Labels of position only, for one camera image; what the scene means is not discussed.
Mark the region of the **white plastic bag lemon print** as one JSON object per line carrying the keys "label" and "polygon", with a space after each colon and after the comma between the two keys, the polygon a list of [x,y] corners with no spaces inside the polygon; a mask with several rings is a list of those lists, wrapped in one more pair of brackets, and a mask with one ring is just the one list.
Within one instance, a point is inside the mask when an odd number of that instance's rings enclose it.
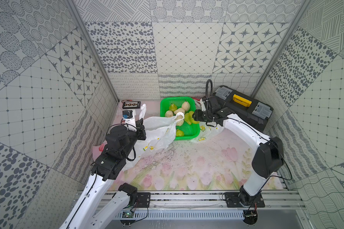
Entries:
{"label": "white plastic bag lemon print", "polygon": [[143,125],[146,131],[146,140],[138,140],[134,145],[136,159],[132,162],[126,162],[122,169],[126,171],[133,168],[139,160],[144,157],[153,156],[156,153],[167,149],[176,138],[176,125],[183,121],[184,113],[178,112],[173,117],[152,116],[143,119]]}

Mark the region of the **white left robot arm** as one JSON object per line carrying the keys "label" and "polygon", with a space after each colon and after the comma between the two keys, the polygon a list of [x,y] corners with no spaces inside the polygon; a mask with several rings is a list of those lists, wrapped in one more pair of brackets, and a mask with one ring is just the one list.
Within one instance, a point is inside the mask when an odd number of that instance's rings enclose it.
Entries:
{"label": "white left robot arm", "polygon": [[143,119],[131,119],[112,125],[106,135],[107,144],[91,169],[88,182],[71,210],[62,229],[104,229],[126,207],[136,203],[138,190],[124,183],[111,201],[97,211],[102,198],[116,181],[127,162],[135,162],[135,144],[146,139]]}

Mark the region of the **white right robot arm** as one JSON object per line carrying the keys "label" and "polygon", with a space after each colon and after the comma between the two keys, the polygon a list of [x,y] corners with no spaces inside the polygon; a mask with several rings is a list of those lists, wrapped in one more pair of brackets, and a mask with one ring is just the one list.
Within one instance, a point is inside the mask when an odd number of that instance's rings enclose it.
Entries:
{"label": "white right robot arm", "polygon": [[195,110],[193,119],[205,123],[214,122],[230,130],[253,150],[251,161],[253,171],[239,190],[240,204],[243,207],[250,207],[270,177],[284,165],[282,141],[278,137],[269,137],[259,132],[237,114],[229,114],[225,108],[216,113]]}

